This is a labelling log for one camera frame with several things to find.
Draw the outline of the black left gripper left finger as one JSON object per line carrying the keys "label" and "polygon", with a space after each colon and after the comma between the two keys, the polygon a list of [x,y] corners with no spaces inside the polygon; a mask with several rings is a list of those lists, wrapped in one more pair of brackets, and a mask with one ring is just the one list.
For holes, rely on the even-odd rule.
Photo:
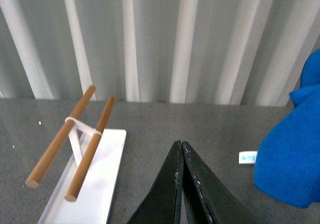
{"label": "black left gripper left finger", "polygon": [[175,141],[144,200],[129,224],[179,224],[181,221],[184,155]]}

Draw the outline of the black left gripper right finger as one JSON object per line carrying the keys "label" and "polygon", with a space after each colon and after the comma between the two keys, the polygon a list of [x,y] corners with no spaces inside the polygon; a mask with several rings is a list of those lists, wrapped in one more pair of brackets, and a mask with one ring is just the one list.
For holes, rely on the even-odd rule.
{"label": "black left gripper right finger", "polygon": [[188,142],[184,156],[183,194],[189,224],[254,224],[255,216],[224,186]]}

